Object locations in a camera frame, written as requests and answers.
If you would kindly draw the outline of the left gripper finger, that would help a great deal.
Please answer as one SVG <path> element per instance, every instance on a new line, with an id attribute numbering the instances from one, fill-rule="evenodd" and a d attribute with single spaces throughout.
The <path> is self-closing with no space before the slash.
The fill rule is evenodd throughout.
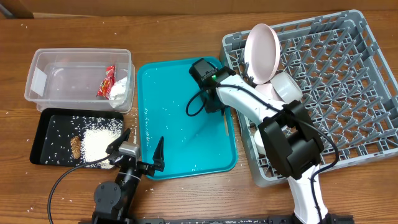
<path id="1" fill-rule="evenodd" d="M 163 172 L 165 168 L 165 161 L 164 161 L 164 137 L 162 136 L 159 139 L 157 147 L 154 151 L 153 155 L 153 165 L 154 169 Z"/>
<path id="2" fill-rule="evenodd" d="M 120 146 L 123 142 L 127 142 L 129 139 L 129 135 L 131 133 L 131 129 L 127 128 L 120 137 L 115 139 L 112 143 L 110 143 L 106 148 L 107 154 L 112 154 L 115 151 L 119 151 Z"/>

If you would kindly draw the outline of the pile of rice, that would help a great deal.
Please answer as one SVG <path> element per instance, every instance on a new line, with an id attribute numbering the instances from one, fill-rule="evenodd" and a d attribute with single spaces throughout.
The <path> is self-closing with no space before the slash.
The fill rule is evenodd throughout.
<path id="1" fill-rule="evenodd" d="M 102 159 L 108 154 L 106 149 L 109 144 L 121 135 L 121 130 L 89 129 L 84 133 L 81 142 L 81 153 L 85 162 Z"/>

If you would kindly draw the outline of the white plastic wrap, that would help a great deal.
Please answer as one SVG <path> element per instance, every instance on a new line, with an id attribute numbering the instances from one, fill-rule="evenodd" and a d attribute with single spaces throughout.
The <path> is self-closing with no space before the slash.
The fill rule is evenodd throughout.
<path id="1" fill-rule="evenodd" d="M 127 98 L 126 87 L 127 87 L 127 77 L 122 78 L 113 85 L 109 93 L 109 104 L 113 109 L 116 109 L 124 104 Z"/>

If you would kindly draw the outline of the brown food scrap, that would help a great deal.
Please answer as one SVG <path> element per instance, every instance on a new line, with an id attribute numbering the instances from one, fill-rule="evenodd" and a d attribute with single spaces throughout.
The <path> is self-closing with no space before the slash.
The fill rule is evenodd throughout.
<path id="1" fill-rule="evenodd" d="M 78 136 L 71 138 L 70 145 L 71 145 L 73 158 L 79 159 L 80 158 L 80 147 L 81 147 L 80 138 Z"/>

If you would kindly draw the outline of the red foil snack wrapper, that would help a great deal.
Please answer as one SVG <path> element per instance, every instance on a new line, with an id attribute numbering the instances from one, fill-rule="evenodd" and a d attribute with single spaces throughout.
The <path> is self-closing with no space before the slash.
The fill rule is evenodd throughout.
<path id="1" fill-rule="evenodd" d="M 115 73 L 116 73 L 115 65 L 111 65 L 106 68 L 105 78 L 101 82 L 96 96 L 102 96 L 107 100 L 109 99 L 111 89 L 115 84 Z"/>

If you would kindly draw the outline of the small pink bowl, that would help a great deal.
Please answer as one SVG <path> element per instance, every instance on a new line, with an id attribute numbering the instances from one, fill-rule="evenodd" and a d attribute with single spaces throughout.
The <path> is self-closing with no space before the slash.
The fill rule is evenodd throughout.
<path id="1" fill-rule="evenodd" d="M 271 83 L 257 85 L 255 89 L 263 95 L 272 98 L 273 100 L 283 101 L 283 99 L 278 95 Z"/>

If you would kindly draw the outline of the white cup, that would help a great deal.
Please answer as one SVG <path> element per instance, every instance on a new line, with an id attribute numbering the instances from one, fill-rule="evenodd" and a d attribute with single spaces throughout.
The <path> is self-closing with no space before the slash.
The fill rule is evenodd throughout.
<path id="1" fill-rule="evenodd" d="M 259 130 L 254 133 L 254 143 L 256 145 L 257 152 L 262 155 L 266 155 L 266 150 L 262 141 L 262 137 Z"/>

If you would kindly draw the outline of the large white plate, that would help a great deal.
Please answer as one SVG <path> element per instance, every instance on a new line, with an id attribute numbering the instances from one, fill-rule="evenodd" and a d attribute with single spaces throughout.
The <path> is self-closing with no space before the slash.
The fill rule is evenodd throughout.
<path id="1" fill-rule="evenodd" d="M 248 63 L 247 74 L 255 84 L 268 82 L 276 73 L 280 60 L 279 38 L 270 26 L 255 25 L 247 39 L 244 61 Z"/>

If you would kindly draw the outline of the grey bowl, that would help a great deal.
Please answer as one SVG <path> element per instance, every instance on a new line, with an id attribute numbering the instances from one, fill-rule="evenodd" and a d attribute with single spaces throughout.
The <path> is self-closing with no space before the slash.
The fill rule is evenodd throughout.
<path id="1" fill-rule="evenodd" d="M 278 96 L 287 104 L 300 101 L 303 93 L 296 81 L 286 72 L 278 73 L 271 79 L 271 84 Z"/>

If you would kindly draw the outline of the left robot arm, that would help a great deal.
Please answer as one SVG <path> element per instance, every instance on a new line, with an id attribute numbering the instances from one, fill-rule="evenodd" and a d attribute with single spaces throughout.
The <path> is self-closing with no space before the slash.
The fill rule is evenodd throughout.
<path id="1" fill-rule="evenodd" d="M 142 175 L 153 176 L 162 172 L 164 162 L 164 137 L 157 144 L 153 163 L 140 160 L 140 147 L 128 142 L 131 130 L 127 129 L 106 148 L 110 164 L 119 168 L 115 181 L 99 184 L 94 192 L 95 210 L 91 223 L 137 223 L 129 214 L 130 206 Z"/>

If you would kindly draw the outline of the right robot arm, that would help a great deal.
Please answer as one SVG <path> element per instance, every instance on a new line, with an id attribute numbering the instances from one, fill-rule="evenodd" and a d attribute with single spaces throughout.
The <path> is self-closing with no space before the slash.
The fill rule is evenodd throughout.
<path id="1" fill-rule="evenodd" d="M 320 154 L 325 134 L 314 127 L 307 109 L 294 100 L 286 104 L 259 93 L 234 70 L 216 68 L 205 59 L 189 69 L 200 90 L 207 113 L 230 106 L 256 126 L 266 157 L 277 173 L 287 178 L 294 198 L 296 223 L 331 223 L 319 184 Z"/>

